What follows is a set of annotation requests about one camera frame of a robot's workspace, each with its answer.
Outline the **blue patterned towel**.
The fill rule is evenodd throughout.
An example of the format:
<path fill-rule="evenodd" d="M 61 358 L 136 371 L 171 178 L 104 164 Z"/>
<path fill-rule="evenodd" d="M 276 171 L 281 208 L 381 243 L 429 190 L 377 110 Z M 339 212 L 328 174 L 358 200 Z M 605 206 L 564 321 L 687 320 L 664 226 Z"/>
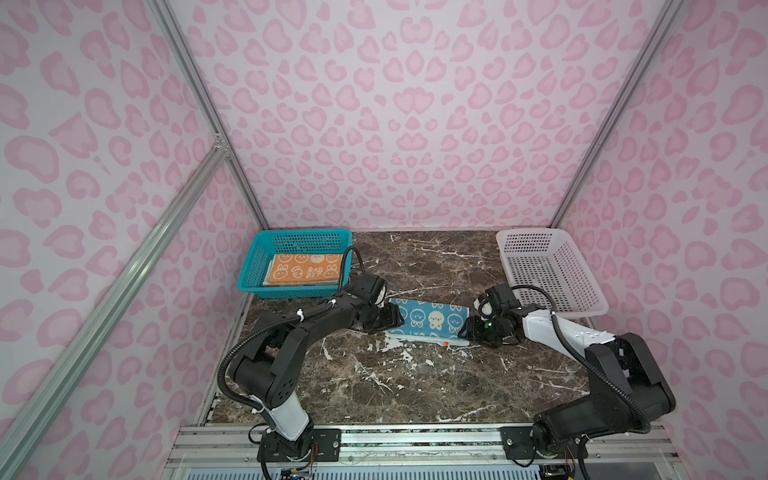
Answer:
<path fill-rule="evenodd" d="M 469 344 L 468 340 L 458 336 L 470 315 L 467 307 L 397 298 L 391 303 L 399 308 L 404 324 L 388 330 L 388 336 L 400 341 L 442 346 Z"/>

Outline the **white plastic basket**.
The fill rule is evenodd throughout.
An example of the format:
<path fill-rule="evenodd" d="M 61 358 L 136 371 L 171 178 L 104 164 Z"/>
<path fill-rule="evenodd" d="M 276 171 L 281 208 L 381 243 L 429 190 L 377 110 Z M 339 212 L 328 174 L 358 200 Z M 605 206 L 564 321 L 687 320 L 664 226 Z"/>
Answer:
<path fill-rule="evenodd" d="M 563 318 L 604 315 L 608 301 L 574 240 L 564 230 L 515 228 L 496 233 L 502 267 L 511 286 L 533 285 L 548 293 Z"/>

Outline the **orange patterned towel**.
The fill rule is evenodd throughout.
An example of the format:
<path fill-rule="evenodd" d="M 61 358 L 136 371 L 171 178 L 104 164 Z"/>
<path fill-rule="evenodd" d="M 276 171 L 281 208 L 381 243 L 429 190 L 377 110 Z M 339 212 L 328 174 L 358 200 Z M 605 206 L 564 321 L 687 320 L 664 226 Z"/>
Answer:
<path fill-rule="evenodd" d="M 265 274 L 266 286 L 329 285 L 339 280 L 340 254 L 276 254 Z"/>

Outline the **teal plastic basket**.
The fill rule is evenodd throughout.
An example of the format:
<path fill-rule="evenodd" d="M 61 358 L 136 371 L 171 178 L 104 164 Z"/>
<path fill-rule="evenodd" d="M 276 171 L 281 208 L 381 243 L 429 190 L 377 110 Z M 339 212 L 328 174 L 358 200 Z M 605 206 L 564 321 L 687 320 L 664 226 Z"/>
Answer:
<path fill-rule="evenodd" d="M 342 254 L 353 243 L 347 229 L 262 231 L 249 247 L 238 288 L 262 299 L 331 295 L 349 278 L 351 261 Z"/>

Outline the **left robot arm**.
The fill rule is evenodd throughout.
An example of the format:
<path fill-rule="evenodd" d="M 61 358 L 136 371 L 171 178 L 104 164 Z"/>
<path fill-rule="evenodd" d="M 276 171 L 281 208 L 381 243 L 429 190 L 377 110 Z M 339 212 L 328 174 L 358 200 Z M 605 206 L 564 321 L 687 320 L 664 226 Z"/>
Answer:
<path fill-rule="evenodd" d="M 356 324 L 366 333 L 397 324 L 399 310 L 386 295 L 387 282 L 365 273 L 315 306 L 262 315 L 251 334 L 221 361 L 216 377 L 220 392 L 255 409 L 283 439 L 299 440 L 311 424 L 295 393 L 308 349 Z"/>

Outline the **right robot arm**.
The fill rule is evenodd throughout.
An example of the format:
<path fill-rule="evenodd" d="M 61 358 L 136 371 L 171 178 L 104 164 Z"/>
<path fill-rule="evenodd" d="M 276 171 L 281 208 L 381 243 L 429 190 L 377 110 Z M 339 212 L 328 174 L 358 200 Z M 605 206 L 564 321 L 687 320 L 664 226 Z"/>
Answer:
<path fill-rule="evenodd" d="M 675 410 L 676 398 L 646 341 L 563 319 L 554 298 L 534 285 L 497 285 L 474 302 L 459 336 L 489 347 L 530 340 L 586 370 L 588 393 L 535 416 L 534 448 L 551 453 L 568 442 L 618 433 L 646 434 Z"/>

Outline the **left diagonal aluminium strut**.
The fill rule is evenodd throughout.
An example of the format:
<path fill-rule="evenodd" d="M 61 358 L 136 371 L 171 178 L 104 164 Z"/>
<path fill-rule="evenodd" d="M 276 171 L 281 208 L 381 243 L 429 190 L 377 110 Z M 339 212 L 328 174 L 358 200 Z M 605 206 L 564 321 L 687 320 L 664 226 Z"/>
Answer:
<path fill-rule="evenodd" d="M 3 479 L 16 478 L 27 464 L 227 156 L 225 146 L 209 151 L 21 409 L 2 439 Z"/>

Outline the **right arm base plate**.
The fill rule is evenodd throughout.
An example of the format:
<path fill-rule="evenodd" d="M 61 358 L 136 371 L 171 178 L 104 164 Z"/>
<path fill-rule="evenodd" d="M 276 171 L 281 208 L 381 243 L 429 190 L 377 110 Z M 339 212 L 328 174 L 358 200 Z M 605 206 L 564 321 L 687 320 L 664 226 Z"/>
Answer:
<path fill-rule="evenodd" d="M 539 424 L 503 426 L 499 433 L 506 459 L 523 464 L 575 454 L 577 450 L 573 439 L 560 439 Z"/>

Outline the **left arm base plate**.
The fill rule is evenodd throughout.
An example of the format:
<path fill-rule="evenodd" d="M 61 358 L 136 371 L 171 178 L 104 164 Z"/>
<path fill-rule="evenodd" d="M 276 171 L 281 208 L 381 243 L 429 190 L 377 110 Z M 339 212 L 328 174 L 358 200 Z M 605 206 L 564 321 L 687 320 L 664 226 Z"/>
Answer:
<path fill-rule="evenodd" d="M 257 458 L 267 463 L 336 462 L 341 447 L 341 430 L 310 425 L 297 439 L 277 432 L 265 433 L 259 441 Z"/>

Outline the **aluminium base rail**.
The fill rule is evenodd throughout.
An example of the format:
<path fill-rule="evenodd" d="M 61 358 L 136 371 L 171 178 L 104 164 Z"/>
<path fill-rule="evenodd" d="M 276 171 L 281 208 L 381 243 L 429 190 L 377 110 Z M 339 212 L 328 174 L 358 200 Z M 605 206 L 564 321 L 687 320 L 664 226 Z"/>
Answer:
<path fill-rule="evenodd" d="M 545 479 L 570 455 L 512 461 L 507 424 L 345 425 L 315 479 Z M 259 479 L 261 426 L 184 427 L 162 471 L 164 479 Z M 682 458 L 665 429 L 591 440 L 585 465 L 593 479 L 684 479 Z"/>

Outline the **left corner aluminium post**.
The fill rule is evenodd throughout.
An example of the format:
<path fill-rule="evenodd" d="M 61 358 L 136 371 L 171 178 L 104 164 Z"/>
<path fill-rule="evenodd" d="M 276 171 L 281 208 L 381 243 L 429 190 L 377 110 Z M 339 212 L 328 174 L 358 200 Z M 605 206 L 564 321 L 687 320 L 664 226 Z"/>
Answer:
<path fill-rule="evenodd" d="M 228 166 L 235 177 L 237 186 L 245 196 L 248 208 L 254 215 L 260 229 L 269 230 L 270 226 L 266 216 L 259 205 L 255 191 L 247 178 L 245 168 L 226 131 L 222 118 L 213 102 L 211 92 L 205 84 L 170 2 L 165 0 L 149 0 L 147 5 L 167 40 L 169 49 L 177 61 L 181 73 L 189 84 L 191 94 L 216 139 L 216 145 L 224 150 Z"/>

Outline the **corner aluminium post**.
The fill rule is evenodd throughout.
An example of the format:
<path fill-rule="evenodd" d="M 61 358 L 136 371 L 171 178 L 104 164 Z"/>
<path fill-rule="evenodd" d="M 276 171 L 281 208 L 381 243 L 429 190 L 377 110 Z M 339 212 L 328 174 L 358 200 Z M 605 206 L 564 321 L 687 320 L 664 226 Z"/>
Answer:
<path fill-rule="evenodd" d="M 224 150 L 228 166 L 235 177 L 237 186 L 245 196 L 248 208 L 254 215 L 260 229 L 269 230 L 270 226 L 266 216 L 259 205 L 255 191 L 247 178 L 245 168 L 226 131 L 222 118 L 213 102 L 211 92 L 205 84 L 170 2 L 165 0 L 149 0 L 147 5 L 167 40 L 169 49 L 177 61 L 181 73 L 189 84 L 191 94 L 216 139 L 216 145 Z"/>
<path fill-rule="evenodd" d="M 646 36 L 631 67 L 619 85 L 616 97 L 596 131 L 596 135 L 586 150 L 568 188 L 560 202 L 550 228 L 563 228 L 566 216 L 575 204 L 577 197 L 587 183 L 588 177 L 597 165 L 608 141 L 622 121 L 644 78 L 660 56 L 669 37 L 675 32 L 684 16 L 688 1 L 667 0 L 662 4 L 652 28 Z"/>

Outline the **right corner aluminium post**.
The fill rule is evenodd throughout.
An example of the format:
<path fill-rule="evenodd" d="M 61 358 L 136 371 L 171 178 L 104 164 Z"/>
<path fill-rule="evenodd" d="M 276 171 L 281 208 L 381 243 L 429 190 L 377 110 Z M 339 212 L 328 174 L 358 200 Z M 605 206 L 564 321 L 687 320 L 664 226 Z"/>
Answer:
<path fill-rule="evenodd" d="M 586 150 L 568 188 L 560 202 L 550 228 L 563 228 L 566 216 L 575 204 L 577 197 L 587 183 L 588 177 L 597 165 L 608 141 L 622 121 L 644 78 L 660 56 L 669 37 L 675 32 L 684 16 L 688 1 L 667 0 L 662 4 L 652 28 L 646 36 L 631 67 L 619 85 L 616 97 L 596 131 L 596 135 Z"/>

